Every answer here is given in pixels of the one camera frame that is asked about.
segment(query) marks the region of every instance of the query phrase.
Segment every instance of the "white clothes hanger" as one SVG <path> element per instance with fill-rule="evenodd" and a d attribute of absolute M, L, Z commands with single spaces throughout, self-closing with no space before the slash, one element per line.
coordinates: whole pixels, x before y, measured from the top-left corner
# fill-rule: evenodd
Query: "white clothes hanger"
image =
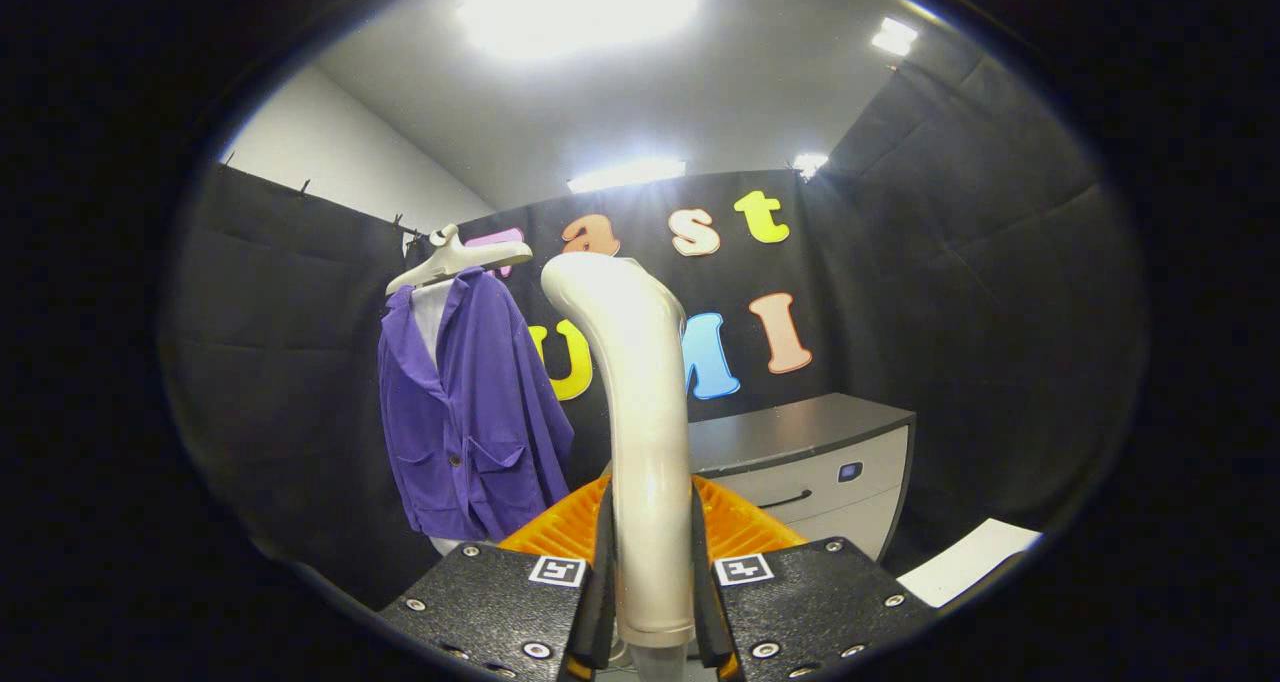
<path fill-rule="evenodd" d="M 394 278 L 387 285 L 387 294 L 396 294 L 403 285 L 429 285 L 431 282 L 448 280 L 449 276 L 462 273 L 466 267 L 498 269 L 508 264 L 529 262 L 534 258 L 534 250 L 525 243 L 497 243 L 481 246 L 462 246 L 458 241 L 458 226 L 448 225 L 442 230 L 431 232 L 428 235 L 431 244 L 436 247 L 431 257 L 417 267 L 410 269 L 403 275 Z"/>

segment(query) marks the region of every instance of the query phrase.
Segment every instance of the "gray cabinet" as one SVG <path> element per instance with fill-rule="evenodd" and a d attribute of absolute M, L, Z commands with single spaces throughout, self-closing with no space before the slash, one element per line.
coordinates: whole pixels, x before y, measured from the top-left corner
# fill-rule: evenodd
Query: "gray cabinet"
<path fill-rule="evenodd" d="M 799 535 L 879 559 L 910 475 L 915 413 L 842 394 L 689 426 L 692 470 Z"/>

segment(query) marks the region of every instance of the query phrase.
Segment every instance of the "yellow letter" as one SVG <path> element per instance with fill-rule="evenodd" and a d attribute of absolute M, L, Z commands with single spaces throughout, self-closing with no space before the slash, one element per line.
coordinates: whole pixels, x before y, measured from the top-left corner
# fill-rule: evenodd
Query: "yellow letter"
<path fill-rule="evenodd" d="M 552 390 L 556 390 L 558 400 L 573 399 L 591 385 L 591 351 L 586 345 L 586 337 L 582 337 L 568 319 L 562 319 L 556 330 L 564 337 L 564 344 L 568 345 L 568 376 L 563 380 L 552 380 Z M 534 337 L 538 357 L 547 363 L 547 357 L 543 354 L 547 328 L 530 326 L 529 335 Z"/>
<path fill-rule="evenodd" d="M 745 214 L 746 226 L 751 232 L 751 235 L 762 241 L 762 243 L 781 243 L 781 241 L 787 239 L 787 235 L 791 234 L 790 228 L 786 225 L 773 224 L 772 212 L 782 209 L 782 203 L 778 200 L 765 198 L 762 191 L 756 189 L 754 193 L 737 200 L 733 203 L 733 209 Z"/>
<path fill-rule="evenodd" d="M 719 248 L 719 235 L 710 228 L 712 216 L 705 209 L 677 209 L 667 218 L 667 226 L 676 232 L 671 244 L 685 257 L 709 255 Z"/>

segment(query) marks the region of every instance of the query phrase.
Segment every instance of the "white curved handle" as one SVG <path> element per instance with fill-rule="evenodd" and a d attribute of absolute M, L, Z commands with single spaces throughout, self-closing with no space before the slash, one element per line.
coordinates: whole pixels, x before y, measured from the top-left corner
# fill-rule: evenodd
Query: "white curved handle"
<path fill-rule="evenodd" d="M 466 267 L 506 267 L 508 264 L 529 262 L 534 258 L 534 250 L 525 243 L 462 246 L 457 225 L 444 225 L 440 230 L 431 232 L 428 239 L 438 250 L 426 262 L 394 278 L 387 285 L 387 294 L 396 294 L 403 285 L 416 287 L 445 280 Z"/>
<path fill-rule="evenodd" d="M 680 302 L 634 258 L 572 252 L 543 290 L 581 330 L 609 404 L 618 548 L 618 635 L 641 647 L 694 636 L 689 409 Z"/>

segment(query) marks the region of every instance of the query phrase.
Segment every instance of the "black fabric backdrop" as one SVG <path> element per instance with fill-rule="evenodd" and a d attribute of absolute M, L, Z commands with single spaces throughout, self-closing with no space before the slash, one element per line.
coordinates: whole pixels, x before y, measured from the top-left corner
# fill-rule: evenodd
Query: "black fabric backdrop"
<path fill-rule="evenodd" d="M 750 237 L 733 203 L 764 191 L 786 241 Z M 667 218 L 705 209 L 721 248 L 684 257 Z M 945 29 L 913 45 L 814 180 L 740 171 L 605 189 L 461 225 L 463 239 L 520 226 L 535 258 L 508 288 L 548 328 L 548 372 L 568 371 L 559 315 L 538 278 L 576 218 L 604 214 L 685 305 L 718 312 L 741 389 L 689 398 L 690 421 L 846 392 L 919 413 L 899 537 L 902 573 L 988 517 L 1044 530 L 1125 432 L 1147 354 L 1142 261 L 1124 205 L 1088 150 L 1007 68 Z M 411 248 L 420 262 L 428 244 Z M 772 375 L 746 305 L 786 290 L 808 367 Z M 604 390 L 564 400 L 571 486 L 608 461 Z"/>
<path fill-rule="evenodd" d="M 380 608 L 439 559 L 404 519 L 378 403 L 401 234 L 219 166 L 182 235 L 160 349 L 188 453 L 265 554 Z"/>
<path fill-rule="evenodd" d="M 1044 530 L 1125 435 L 1148 348 L 1124 203 L 1079 139 L 982 50 L 920 35 L 840 141 L 813 209 L 841 319 L 874 331 L 850 394 L 919 413 L 886 564 L 986 517 Z"/>
<path fill-rule="evenodd" d="M 733 203 L 778 200 L 790 235 L 765 244 Z M 721 235 L 685 257 L 667 220 L 704 209 Z M 690 421 L 846 392 L 914 409 L 916 450 L 884 564 L 902 573 L 986 517 L 1046 528 L 1119 440 L 1146 354 L 1137 250 L 1080 146 L 1014 75 L 933 31 L 814 180 L 736 171 L 571 194 L 461 225 L 520 226 L 535 258 L 504 278 L 548 328 L 548 372 L 568 372 L 562 317 L 539 287 L 564 226 L 604 214 L 685 305 L 723 316 L 741 389 L 689 398 Z M 216 168 L 188 221 L 164 351 L 175 415 L 211 489 L 268 553 L 380 607 L 438 559 L 403 518 L 376 383 L 383 287 L 419 264 L 399 234 L 325 200 Z M 768 371 L 760 296 L 788 293 L 814 360 Z M 608 462 L 603 383 L 563 407 L 571 488 Z"/>
<path fill-rule="evenodd" d="M 790 235 L 781 243 L 765 244 L 749 234 L 744 214 L 733 203 L 751 191 L 764 191 L 778 200 L 776 223 L 787 223 Z M 730 395 L 701 400 L 689 395 L 689 418 L 716 418 L 764 409 L 791 400 L 803 400 L 841 388 L 846 363 L 845 349 L 832 340 L 842 339 L 840 319 L 832 315 L 831 284 L 822 267 L 812 264 L 812 250 L 804 221 L 801 187 L 791 171 L 740 171 L 726 175 L 692 177 L 657 184 L 605 189 L 594 194 L 572 194 L 561 200 L 527 205 L 498 212 L 461 228 L 463 239 L 520 226 L 534 258 L 511 269 L 506 278 L 516 303 L 529 325 L 548 328 L 543 343 L 550 377 L 568 375 L 568 348 L 556 325 L 563 317 L 547 302 L 540 287 L 543 264 L 561 255 L 561 234 L 568 223 L 585 214 L 604 214 L 612 223 L 613 237 L 621 241 L 617 257 L 632 257 L 643 264 L 681 299 L 689 317 L 717 312 L 723 317 L 719 335 L 730 372 L 740 380 Z M 721 235 L 721 248 L 701 257 L 685 257 L 672 246 L 667 218 L 676 209 L 705 209 L 712 226 Z M 416 244 L 413 252 L 429 244 Z M 419 255 L 408 255 L 416 262 Z M 813 351 L 808 366 L 785 375 L 768 370 L 771 351 L 763 322 L 748 308 L 754 299 L 772 293 L 788 293 L 791 319 L 800 343 Z M 593 480 L 609 459 L 609 422 L 604 383 L 593 374 L 590 386 L 562 403 L 573 426 L 573 448 L 566 477 L 571 489 Z"/>

